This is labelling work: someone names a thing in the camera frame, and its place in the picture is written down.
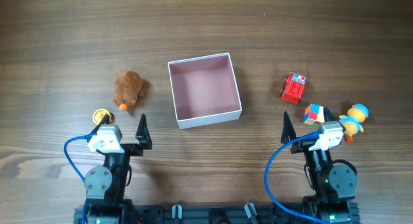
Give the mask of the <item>red toy truck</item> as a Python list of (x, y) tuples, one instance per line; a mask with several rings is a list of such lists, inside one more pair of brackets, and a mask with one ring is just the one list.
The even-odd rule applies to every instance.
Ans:
[(282, 100), (298, 104), (307, 84), (307, 78), (295, 72), (289, 73), (280, 91)]

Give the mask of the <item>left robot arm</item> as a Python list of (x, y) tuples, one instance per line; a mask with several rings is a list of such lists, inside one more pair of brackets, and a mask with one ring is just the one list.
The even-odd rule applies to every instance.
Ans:
[(143, 223), (142, 215), (134, 208), (131, 199), (125, 199), (125, 188), (132, 178), (130, 158), (142, 156), (152, 148), (146, 116), (141, 115), (135, 138), (136, 143), (122, 143), (120, 128), (110, 123), (108, 114), (88, 135), (87, 140), (92, 152), (102, 154), (101, 166), (90, 169), (81, 176), (86, 190), (82, 207), (74, 212), (74, 223)]

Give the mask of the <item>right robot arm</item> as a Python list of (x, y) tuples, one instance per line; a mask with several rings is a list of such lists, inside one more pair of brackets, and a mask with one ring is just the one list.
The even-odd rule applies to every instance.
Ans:
[(344, 159), (333, 160), (330, 149), (341, 144), (344, 126), (325, 107), (325, 122), (319, 126), (318, 139), (304, 139), (292, 144), (291, 153), (305, 157), (305, 174), (312, 196), (303, 198), (302, 212), (329, 223), (360, 223), (356, 197), (357, 170)]

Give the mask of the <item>orange duck toy blue hat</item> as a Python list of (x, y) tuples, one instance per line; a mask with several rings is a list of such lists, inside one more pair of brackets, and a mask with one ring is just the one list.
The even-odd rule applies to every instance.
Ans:
[(353, 136), (358, 132), (364, 132), (362, 123), (369, 115), (368, 108), (362, 104), (355, 104), (347, 111), (347, 115), (340, 115), (339, 122), (344, 126), (345, 140), (353, 143)]

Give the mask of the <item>brown plush toy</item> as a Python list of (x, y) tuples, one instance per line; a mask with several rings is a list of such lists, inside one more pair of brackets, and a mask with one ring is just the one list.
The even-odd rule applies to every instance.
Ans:
[(143, 78), (134, 71), (124, 71), (116, 74), (113, 102), (120, 110), (124, 111), (134, 106), (138, 97), (144, 94), (144, 82)]

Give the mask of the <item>colourful puzzle cube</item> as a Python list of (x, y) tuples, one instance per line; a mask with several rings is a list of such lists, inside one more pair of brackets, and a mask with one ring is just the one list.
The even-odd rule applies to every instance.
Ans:
[(313, 103), (306, 107), (303, 117), (304, 124), (319, 127), (324, 122), (324, 107)]

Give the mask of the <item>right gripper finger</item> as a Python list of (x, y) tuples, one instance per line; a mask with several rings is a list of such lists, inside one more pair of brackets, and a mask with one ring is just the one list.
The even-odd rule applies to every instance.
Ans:
[(290, 116), (287, 111), (283, 113), (283, 131), (281, 134), (281, 143), (286, 144), (294, 139), (296, 139), (296, 131), (294, 130), (293, 124), (291, 122)]
[(338, 124), (341, 126), (341, 130), (345, 131), (345, 127), (339, 122), (339, 119), (331, 113), (328, 107), (323, 107), (323, 114), (325, 118), (324, 124)]

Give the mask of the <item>yellow round toy disc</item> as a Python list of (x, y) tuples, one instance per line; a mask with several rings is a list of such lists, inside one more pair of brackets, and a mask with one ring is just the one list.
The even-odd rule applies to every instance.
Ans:
[(112, 124), (113, 123), (113, 115), (108, 110), (103, 109), (103, 108), (98, 109), (93, 113), (92, 120), (95, 124), (99, 124), (106, 115), (109, 116), (109, 123)]

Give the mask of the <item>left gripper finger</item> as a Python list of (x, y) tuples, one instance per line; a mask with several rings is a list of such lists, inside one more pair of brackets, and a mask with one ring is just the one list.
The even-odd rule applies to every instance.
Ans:
[(101, 125), (109, 124), (110, 123), (110, 116), (108, 114), (96, 114), (93, 116), (93, 120), (98, 122), (96, 127), (91, 131), (91, 134), (95, 134)]
[(152, 139), (148, 130), (145, 114), (141, 114), (135, 138), (143, 149), (152, 149)]

